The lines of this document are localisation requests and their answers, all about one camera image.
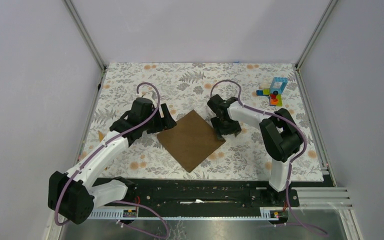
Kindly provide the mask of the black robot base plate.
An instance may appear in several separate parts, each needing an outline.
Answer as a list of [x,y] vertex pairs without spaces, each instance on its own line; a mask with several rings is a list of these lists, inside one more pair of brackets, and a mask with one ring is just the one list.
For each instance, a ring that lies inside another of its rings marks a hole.
[[259,217],[261,207],[282,209],[285,197],[272,197],[267,181],[127,178],[124,201],[140,203],[164,219]]

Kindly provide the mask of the brown cloth napkin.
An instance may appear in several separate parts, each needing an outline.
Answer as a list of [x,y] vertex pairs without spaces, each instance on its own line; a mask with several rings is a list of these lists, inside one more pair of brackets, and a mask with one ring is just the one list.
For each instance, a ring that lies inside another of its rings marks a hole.
[[175,127],[158,133],[156,137],[188,173],[225,143],[195,110],[180,118]]

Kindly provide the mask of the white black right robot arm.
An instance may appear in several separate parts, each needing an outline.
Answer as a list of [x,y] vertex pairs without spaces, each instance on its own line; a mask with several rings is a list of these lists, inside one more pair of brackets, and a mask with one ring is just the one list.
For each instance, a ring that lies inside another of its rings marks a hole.
[[210,97],[207,106],[215,114],[210,121],[221,141],[226,135],[237,136],[242,131],[241,123],[260,130],[265,150],[272,159],[266,198],[273,206],[281,205],[290,192],[293,156],[306,145],[289,111],[281,108],[266,112],[244,105],[236,97],[224,100],[218,94]]

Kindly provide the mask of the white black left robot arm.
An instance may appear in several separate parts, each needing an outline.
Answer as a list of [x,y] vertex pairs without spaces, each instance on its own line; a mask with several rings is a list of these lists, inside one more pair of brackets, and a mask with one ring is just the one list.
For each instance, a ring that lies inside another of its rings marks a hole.
[[153,103],[145,97],[136,98],[109,128],[98,146],[66,172],[55,171],[49,178],[47,206],[54,217],[62,215],[79,225],[93,209],[119,201],[128,206],[135,200],[135,192],[121,178],[96,185],[95,182],[123,151],[127,150],[143,133],[154,134],[172,129],[176,121],[167,104]]

